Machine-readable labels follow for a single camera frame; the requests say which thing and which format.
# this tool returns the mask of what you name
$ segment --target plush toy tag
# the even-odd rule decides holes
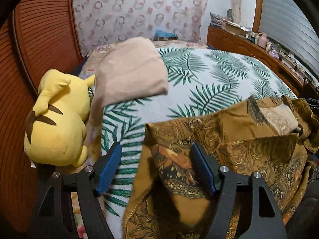
[[[24,153],[28,156],[27,151],[26,151],[25,148],[23,148],[23,151],[24,151]],[[29,160],[30,160],[30,162],[31,162],[31,167],[32,167],[32,168],[36,168],[34,162],[33,162],[32,159],[30,158],[30,156],[28,156],[28,158],[29,158]]]

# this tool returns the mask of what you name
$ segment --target wooden shelf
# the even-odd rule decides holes
[[[212,26],[208,28],[207,44],[218,50],[250,56],[260,60],[277,74],[297,97],[302,93],[303,80],[291,72],[288,66],[270,56],[266,50],[258,45]]]

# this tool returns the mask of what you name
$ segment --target leaf-patterned bed sheet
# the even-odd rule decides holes
[[[158,48],[167,68],[168,95],[153,96],[104,108],[102,154],[120,142],[122,159],[110,190],[104,195],[106,219],[115,238],[121,238],[122,217],[138,168],[144,125],[172,118],[199,116],[247,99],[293,92],[259,60],[218,50]]]

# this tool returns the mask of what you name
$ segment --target white wall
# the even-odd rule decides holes
[[[208,0],[205,14],[202,16],[200,30],[202,43],[206,43],[208,26],[211,23],[210,13],[212,12],[214,14],[226,17],[228,9],[231,9],[231,0]]]
[[[255,18],[256,0],[241,0],[241,22],[240,25],[252,28]]]

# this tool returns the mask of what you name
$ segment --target blue gripper pad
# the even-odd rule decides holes
[[[209,195],[213,196],[216,192],[217,189],[214,185],[214,176],[213,173],[205,160],[205,157],[203,154],[206,154],[204,148],[197,144],[194,143],[192,145],[192,160],[195,166],[196,174],[201,180],[201,184],[204,187],[204,190],[209,193]]]
[[[115,172],[122,157],[122,146],[119,143],[114,143],[110,150],[107,152],[108,157],[102,171],[99,175],[99,183],[96,189],[98,196],[101,196],[104,192],[108,191],[110,184],[114,178]]]

